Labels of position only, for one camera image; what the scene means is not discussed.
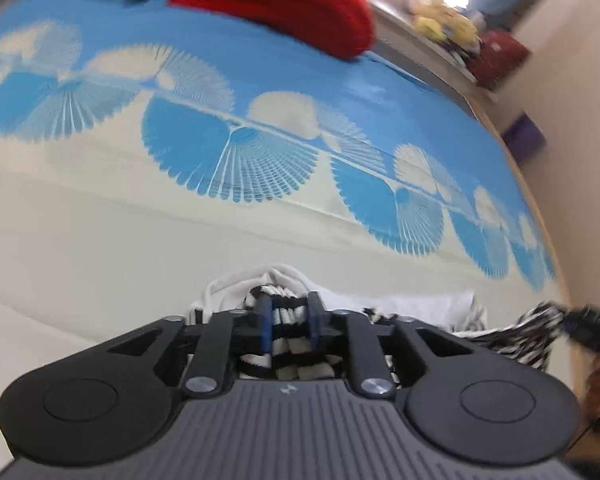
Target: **white cloth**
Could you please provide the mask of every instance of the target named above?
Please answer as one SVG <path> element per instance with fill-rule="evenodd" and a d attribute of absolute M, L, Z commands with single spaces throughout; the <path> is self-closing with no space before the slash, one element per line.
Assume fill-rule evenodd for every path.
<path fill-rule="evenodd" d="M 202 310 L 203 321 L 208 322 L 215 312 L 240 307 L 247 293 L 259 285 L 285 286 L 298 296 L 315 290 L 326 310 L 344 308 L 362 312 L 364 308 L 374 308 L 378 314 L 411 316 L 445 330 L 469 330 L 477 318 L 486 325 L 486 312 L 470 290 L 435 296 L 362 298 L 329 290 L 285 264 L 253 267 L 214 279 L 191 304 L 189 322 L 193 322 L 195 310 Z"/>

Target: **blue and white bed sheet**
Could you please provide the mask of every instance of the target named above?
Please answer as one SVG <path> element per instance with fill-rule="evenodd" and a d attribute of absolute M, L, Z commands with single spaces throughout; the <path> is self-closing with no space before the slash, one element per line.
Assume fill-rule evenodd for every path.
<path fill-rule="evenodd" d="M 405 259 L 468 257 L 488 278 L 519 272 L 536 291 L 555 277 L 500 146 L 448 99 L 372 56 L 341 62 L 163 0 L 24 0 L 8 9 L 0 150 L 103 129 L 121 158 L 133 150 L 120 130 L 137 134 L 155 171 L 198 208 L 282 199 L 355 219 Z M 325 164 L 332 184 L 309 188 Z M 142 201 L 159 208 L 149 195 Z M 285 236 L 275 221 L 235 213 L 240 229 Z M 293 241 L 320 244 L 311 240 L 319 227 L 305 231 L 302 240 L 292 229 Z M 454 237 L 459 245 L 445 244 Z"/>

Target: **bed sheet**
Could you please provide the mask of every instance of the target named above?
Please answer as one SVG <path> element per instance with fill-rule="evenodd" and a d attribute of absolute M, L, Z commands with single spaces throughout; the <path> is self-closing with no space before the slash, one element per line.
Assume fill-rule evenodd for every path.
<path fill-rule="evenodd" d="M 0 330 L 38 334 L 0 391 L 18 352 L 42 365 L 275 262 L 362 296 L 471 289 L 491 326 L 560 300 L 499 143 L 382 59 L 165 0 L 0 14 Z"/>

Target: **triangular cutout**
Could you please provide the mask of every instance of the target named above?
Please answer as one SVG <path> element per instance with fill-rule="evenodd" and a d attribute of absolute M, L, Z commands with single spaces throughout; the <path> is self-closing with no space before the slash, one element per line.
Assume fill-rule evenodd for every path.
<path fill-rule="evenodd" d="M 456 355 L 469 355 L 473 352 L 464 345 L 440 335 L 433 330 L 421 328 L 418 335 L 424 340 L 429 349 L 438 357 L 453 357 Z"/>
<path fill-rule="evenodd" d="M 139 357 L 149 349 L 149 346 L 154 343 L 160 335 L 160 332 L 162 332 L 161 329 L 154 328 L 153 330 L 149 330 L 149 332 L 145 332 L 132 339 L 128 339 L 112 346 L 107 351 L 112 354 L 133 355 Z"/>

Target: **purple object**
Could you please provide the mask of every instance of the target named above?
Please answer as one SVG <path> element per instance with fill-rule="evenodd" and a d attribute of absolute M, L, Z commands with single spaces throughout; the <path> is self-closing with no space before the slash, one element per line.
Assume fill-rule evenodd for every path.
<path fill-rule="evenodd" d="M 517 118 L 502 136 L 511 155 L 520 166 L 546 144 L 546 139 L 527 114 Z"/>

